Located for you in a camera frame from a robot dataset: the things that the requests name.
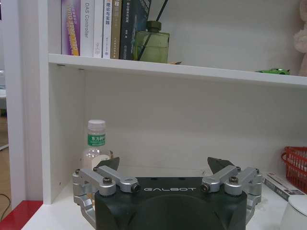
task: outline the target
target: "red basket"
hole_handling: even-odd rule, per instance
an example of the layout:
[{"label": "red basket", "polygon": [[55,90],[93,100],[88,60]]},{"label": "red basket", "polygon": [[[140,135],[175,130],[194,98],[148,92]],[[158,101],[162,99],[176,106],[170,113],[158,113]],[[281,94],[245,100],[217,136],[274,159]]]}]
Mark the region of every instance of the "red basket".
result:
[{"label": "red basket", "polygon": [[286,163],[286,178],[307,193],[307,147],[285,147],[282,160]]}]

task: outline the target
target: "toy car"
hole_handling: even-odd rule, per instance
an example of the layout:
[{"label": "toy car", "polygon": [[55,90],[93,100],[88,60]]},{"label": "toy car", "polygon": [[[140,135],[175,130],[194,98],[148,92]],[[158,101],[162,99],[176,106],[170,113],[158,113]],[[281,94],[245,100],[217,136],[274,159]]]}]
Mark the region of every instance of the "toy car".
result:
[{"label": "toy car", "polygon": [[272,74],[283,74],[283,75],[290,75],[290,70],[285,69],[268,69],[268,70],[259,70],[256,71],[258,73],[272,73]]}]

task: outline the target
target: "purple book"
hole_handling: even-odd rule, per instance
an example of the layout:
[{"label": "purple book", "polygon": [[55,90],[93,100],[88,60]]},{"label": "purple book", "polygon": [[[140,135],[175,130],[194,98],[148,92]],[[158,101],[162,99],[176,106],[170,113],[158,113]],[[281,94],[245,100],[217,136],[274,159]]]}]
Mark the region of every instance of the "purple book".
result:
[{"label": "purple book", "polygon": [[80,0],[61,0],[62,54],[80,55]]}]

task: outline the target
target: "green bottle label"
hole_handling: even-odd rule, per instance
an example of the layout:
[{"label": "green bottle label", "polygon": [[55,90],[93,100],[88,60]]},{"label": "green bottle label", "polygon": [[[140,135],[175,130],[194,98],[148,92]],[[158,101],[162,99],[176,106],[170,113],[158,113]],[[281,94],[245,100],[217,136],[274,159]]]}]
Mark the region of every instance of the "green bottle label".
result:
[{"label": "green bottle label", "polygon": [[87,144],[89,146],[103,146],[106,143],[106,135],[87,135]]}]

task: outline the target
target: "red surface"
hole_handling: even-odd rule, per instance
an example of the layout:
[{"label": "red surface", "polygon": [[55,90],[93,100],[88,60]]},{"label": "red surface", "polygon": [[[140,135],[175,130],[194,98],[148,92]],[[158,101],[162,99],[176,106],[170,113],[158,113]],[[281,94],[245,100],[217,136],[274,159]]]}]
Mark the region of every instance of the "red surface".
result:
[{"label": "red surface", "polygon": [[41,207],[43,201],[22,201],[0,222],[0,230],[20,230]]}]

